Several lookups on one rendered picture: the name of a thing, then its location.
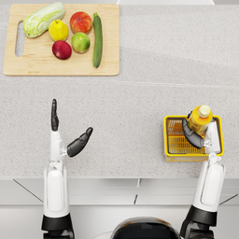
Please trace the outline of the green apple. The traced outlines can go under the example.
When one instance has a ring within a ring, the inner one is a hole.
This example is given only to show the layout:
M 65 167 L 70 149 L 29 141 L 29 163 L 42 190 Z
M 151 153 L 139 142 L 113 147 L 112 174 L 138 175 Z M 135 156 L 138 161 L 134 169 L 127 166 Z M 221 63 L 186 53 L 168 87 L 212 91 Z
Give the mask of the green apple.
M 84 33 L 76 33 L 72 36 L 71 39 L 72 47 L 77 53 L 86 52 L 90 46 L 90 38 Z

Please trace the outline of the dark round robot body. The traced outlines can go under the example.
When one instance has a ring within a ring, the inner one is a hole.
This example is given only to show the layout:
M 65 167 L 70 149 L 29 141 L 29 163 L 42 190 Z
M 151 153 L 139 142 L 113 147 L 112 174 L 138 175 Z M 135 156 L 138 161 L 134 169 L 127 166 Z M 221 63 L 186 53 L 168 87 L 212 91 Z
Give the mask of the dark round robot body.
M 167 221 L 153 217 L 128 218 L 111 233 L 110 239 L 181 239 Z

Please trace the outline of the lemon tea bottle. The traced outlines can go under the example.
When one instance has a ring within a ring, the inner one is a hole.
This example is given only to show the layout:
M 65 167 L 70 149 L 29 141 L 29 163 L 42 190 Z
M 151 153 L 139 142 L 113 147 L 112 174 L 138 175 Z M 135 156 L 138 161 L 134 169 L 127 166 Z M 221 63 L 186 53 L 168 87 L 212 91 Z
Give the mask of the lemon tea bottle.
M 195 133 L 203 135 L 212 118 L 213 114 L 210 106 L 199 105 L 191 111 L 188 125 Z

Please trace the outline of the green cucumber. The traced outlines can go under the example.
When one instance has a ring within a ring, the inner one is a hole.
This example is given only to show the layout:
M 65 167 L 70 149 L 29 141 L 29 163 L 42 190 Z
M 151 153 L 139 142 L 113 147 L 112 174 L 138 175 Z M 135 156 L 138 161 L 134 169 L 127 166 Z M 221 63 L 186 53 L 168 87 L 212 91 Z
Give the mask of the green cucumber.
M 101 18 L 97 13 L 93 14 L 93 28 L 95 39 L 92 63 L 95 68 L 98 68 L 101 63 L 103 53 L 103 29 Z

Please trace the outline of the napa cabbage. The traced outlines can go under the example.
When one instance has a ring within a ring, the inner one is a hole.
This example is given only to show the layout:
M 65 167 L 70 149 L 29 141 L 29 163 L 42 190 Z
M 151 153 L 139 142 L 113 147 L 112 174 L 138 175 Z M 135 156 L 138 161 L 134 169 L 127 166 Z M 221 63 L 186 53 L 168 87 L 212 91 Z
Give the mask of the napa cabbage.
M 23 20 L 23 31 L 29 38 L 38 37 L 49 29 L 52 21 L 60 20 L 64 16 L 64 13 L 65 7 L 61 2 L 42 7 Z

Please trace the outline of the dark red apple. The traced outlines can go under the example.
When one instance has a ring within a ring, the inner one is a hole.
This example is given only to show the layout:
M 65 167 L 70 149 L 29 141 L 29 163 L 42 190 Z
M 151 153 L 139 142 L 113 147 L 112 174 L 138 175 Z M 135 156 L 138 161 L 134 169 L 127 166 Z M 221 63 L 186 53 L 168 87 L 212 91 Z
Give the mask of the dark red apple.
M 59 40 L 52 45 L 52 53 L 58 59 L 66 60 L 71 56 L 72 49 L 67 42 Z

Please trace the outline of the wooden cutting board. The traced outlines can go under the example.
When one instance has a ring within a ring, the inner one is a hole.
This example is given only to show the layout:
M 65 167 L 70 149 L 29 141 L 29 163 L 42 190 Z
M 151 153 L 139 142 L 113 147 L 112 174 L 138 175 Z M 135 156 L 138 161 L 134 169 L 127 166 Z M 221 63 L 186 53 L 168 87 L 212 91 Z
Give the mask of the wooden cutting board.
M 3 72 L 7 76 L 115 76 L 120 71 L 120 7 L 116 4 L 67 4 L 64 22 L 80 10 L 98 14 L 103 26 L 103 55 L 99 67 L 92 64 L 93 50 L 73 52 L 67 60 L 57 59 L 47 33 L 24 38 L 22 56 L 16 55 L 17 32 L 21 21 L 42 8 L 42 4 L 14 4 L 10 7 Z

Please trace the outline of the yellow slatted basket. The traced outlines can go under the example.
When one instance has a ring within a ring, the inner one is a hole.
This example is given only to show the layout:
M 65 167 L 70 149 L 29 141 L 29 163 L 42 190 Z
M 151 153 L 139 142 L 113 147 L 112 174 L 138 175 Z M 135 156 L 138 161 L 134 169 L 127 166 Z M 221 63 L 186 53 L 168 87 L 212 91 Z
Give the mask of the yellow slatted basket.
M 197 149 L 193 147 L 183 134 L 182 120 L 186 116 L 166 116 L 163 120 L 164 133 L 164 154 L 168 162 L 203 162 L 208 158 L 205 148 Z M 221 145 L 221 157 L 224 154 L 223 134 L 221 118 L 215 116 L 214 119 L 218 125 L 219 141 Z

